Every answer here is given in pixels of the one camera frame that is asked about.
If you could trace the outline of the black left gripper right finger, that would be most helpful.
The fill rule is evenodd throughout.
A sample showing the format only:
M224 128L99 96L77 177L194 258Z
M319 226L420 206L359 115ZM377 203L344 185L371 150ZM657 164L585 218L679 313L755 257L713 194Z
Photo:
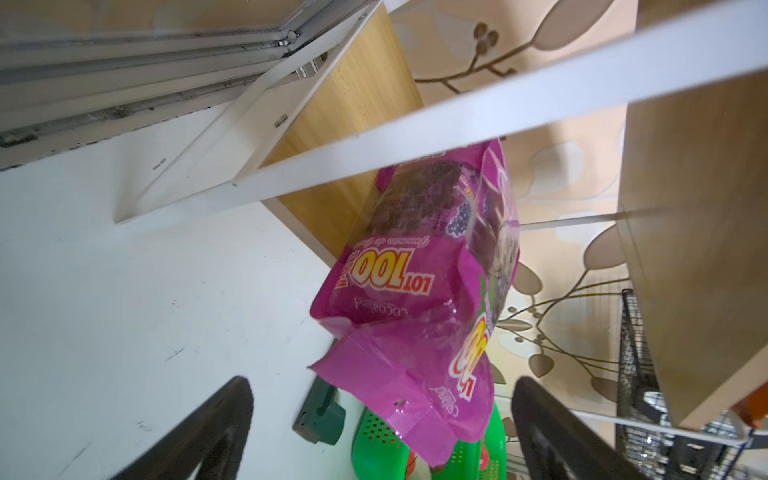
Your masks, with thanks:
M515 383L511 413L532 479L644 478L530 377Z

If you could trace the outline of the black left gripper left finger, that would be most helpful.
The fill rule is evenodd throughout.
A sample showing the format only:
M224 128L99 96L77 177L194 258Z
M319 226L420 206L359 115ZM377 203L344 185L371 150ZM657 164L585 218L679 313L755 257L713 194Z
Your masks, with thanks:
M235 479L253 416L248 380L231 378L116 479Z

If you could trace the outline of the purple lot 100 candy bag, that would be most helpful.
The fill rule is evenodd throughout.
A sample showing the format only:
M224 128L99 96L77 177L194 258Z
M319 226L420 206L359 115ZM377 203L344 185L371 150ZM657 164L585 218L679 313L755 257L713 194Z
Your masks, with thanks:
M392 167L362 232L310 314L335 337L314 372L445 464L480 440L494 406L486 350L520 257L502 145L490 140Z

